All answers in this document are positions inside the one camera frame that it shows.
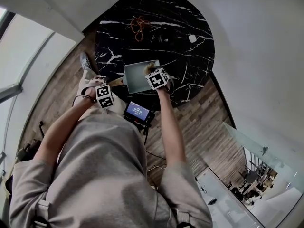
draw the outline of shoe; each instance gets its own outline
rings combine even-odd
[[[91,64],[90,64],[90,60],[89,60],[89,56],[85,52],[82,52],[80,54],[80,66],[82,67],[83,70],[85,70],[87,67],[89,69],[92,69]]]

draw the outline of wood parquet floor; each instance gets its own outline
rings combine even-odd
[[[44,132],[72,105],[83,70],[80,68],[79,55],[82,51],[89,54],[95,69],[94,59],[95,32],[88,33],[85,39],[70,53],[52,76],[41,94],[21,138],[20,147],[41,139],[39,121],[44,122]],[[194,175],[198,176],[209,166],[226,184],[234,186],[242,182],[239,172],[244,171],[245,156],[243,149],[230,137],[222,122],[231,124],[220,95],[211,79],[201,92],[191,101],[175,108],[183,132],[186,154]],[[147,151],[164,156],[160,114],[157,113],[149,131]],[[148,169],[155,166],[165,167],[166,161],[147,154]],[[148,172],[149,182],[159,185],[163,170],[155,168]]]

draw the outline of display screen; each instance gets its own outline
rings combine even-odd
[[[128,106],[127,112],[145,121],[148,116],[149,110],[131,101]]]

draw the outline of handle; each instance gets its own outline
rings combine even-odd
[[[111,87],[122,86],[124,85],[124,82],[126,82],[125,76],[109,82],[108,85],[110,85]]]

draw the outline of wooden handle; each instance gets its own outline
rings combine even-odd
[[[111,81],[110,83],[108,83],[109,86],[111,87],[115,87],[115,86],[122,86],[124,83],[123,83],[123,78],[118,78],[118,79],[115,79],[113,81]]]

